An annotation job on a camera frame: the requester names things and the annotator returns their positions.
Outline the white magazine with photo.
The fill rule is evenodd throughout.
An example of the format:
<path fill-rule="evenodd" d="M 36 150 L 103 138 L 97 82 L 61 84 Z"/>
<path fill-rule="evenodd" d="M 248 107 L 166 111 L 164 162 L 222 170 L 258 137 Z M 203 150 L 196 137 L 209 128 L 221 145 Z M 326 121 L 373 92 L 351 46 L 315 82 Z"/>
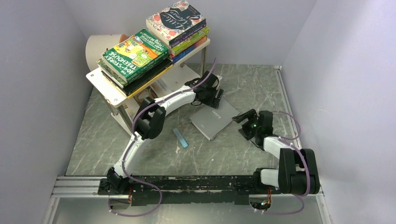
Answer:
<path fill-rule="evenodd" d="M 133 98 L 140 105 L 144 98 L 150 97 L 152 99 L 161 98 L 172 93 L 168 85 L 160 78 L 153 82 L 150 86 L 137 93 Z"/>

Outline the grey laptop box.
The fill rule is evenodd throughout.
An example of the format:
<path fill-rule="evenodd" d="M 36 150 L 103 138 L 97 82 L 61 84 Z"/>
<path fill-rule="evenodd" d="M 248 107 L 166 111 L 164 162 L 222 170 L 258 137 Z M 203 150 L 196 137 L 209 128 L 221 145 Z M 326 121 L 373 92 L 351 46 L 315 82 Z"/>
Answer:
<path fill-rule="evenodd" d="M 232 117 L 239 113 L 225 99 L 221 99 L 218 108 L 204 106 L 190 116 L 190 121 L 209 141 L 212 141 L 231 123 Z"/>

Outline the black Moon and Sixpence book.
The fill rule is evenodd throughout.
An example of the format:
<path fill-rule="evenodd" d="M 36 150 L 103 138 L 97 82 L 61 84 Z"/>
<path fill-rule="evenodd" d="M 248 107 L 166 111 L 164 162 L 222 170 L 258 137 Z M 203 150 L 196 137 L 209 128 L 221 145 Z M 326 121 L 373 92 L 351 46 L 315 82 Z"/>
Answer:
<path fill-rule="evenodd" d="M 139 88 L 143 87 L 144 84 L 148 83 L 151 79 L 155 76 L 160 74 L 166 68 L 172 65 L 172 61 L 168 58 L 160 62 L 158 65 L 155 65 L 153 68 L 149 69 L 146 73 L 144 73 L 140 78 L 132 81 L 130 84 L 126 85 L 122 91 L 129 96 L 134 91 L 138 90 Z"/>

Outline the green 104-storey treehouse book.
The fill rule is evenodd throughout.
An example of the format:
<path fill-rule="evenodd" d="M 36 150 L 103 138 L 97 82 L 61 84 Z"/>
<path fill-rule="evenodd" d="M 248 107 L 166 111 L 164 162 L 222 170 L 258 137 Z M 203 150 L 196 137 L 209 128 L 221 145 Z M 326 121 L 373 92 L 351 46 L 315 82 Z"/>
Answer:
<path fill-rule="evenodd" d="M 101 59 L 110 70 L 129 84 L 169 55 L 169 49 L 163 42 L 142 29 L 103 52 Z"/>

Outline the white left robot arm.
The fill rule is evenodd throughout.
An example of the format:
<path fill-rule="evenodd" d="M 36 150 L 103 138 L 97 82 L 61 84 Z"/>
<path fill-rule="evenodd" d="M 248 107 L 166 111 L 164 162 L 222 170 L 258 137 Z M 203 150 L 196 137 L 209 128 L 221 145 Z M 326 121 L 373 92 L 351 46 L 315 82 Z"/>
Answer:
<path fill-rule="evenodd" d="M 131 138 L 123 155 L 106 175 L 117 194 L 127 192 L 132 175 L 133 158 L 163 130 L 165 118 L 183 105 L 200 102 L 217 109 L 223 94 L 220 77 L 206 71 L 201 78 L 186 82 L 176 91 L 161 97 L 145 98 L 133 119 Z"/>

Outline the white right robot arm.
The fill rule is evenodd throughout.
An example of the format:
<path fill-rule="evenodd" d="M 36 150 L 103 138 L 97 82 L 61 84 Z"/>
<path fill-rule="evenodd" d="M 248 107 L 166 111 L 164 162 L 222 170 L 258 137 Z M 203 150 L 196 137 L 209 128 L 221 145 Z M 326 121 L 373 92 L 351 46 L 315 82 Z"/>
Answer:
<path fill-rule="evenodd" d="M 283 194 L 317 194 L 320 180 L 314 151 L 299 149 L 291 143 L 292 138 L 274 134 L 273 116 L 270 111 L 251 109 L 232 118 L 242 124 L 238 131 L 244 139 L 279 161 L 277 169 L 258 169 L 258 177 L 252 180 L 253 190 L 264 193 L 273 186 Z"/>

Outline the dark green garden book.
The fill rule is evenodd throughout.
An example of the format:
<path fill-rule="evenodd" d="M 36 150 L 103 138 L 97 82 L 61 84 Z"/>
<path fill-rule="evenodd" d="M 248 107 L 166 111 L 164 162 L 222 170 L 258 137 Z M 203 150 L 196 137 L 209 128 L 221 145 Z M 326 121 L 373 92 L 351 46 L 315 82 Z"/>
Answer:
<path fill-rule="evenodd" d="M 97 61 L 98 67 L 101 69 L 103 74 L 111 80 L 115 85 L 120 87 L 121 89 L 125 88 L 125 86 L 128 85 L 126 81 L 124 81 L 119 75 L 117 75 L 114 71 L 112 71 L 104 62 L 102 59 L 99 59 Z"/>

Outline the yellow Little Prince book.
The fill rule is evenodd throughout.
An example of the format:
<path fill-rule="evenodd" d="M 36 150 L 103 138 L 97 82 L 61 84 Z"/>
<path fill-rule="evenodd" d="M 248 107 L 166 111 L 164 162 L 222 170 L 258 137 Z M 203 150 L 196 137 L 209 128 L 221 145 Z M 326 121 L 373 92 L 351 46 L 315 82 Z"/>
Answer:
<path fill-rule="evenodd" d="M 162 70 L 161 72 L 159 72 L 156 76 L 154 76 L 153 78 L 151 78 L 150 80 L 148 80 L 146 83 L 144 83 L 141 87 L 139 87 L 138 89 L 136 89 L 135 91 L 133 91 L 132 93 L 130 93 L 129 95 L 126 96 L 126 98 L 132 98 L 135 95 L 137 95 L 139 92 L 143 91 L 144 89 L 146 89 L 148 86 L 150 86 L 153 82 L 155 82 L 159 77 L 161 77 L 163 74 L 165 74 L 169 69 L 171 69 L 173 67 L 173 65 L 171 64 L 170 66 L 168 66 L 167 68 L 165 68 L 164 70 Z"/>

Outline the floral Little Women book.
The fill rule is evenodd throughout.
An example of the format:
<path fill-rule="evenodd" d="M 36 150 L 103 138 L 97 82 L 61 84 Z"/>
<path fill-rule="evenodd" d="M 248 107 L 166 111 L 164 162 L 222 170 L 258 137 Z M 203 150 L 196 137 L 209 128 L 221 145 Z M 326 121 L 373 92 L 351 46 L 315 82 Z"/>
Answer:
<path fill-rule="evenodd" d="M 205 22 L 206 18 L 185 0 L 146 18 L 148 30 L 168 47 Z"/>

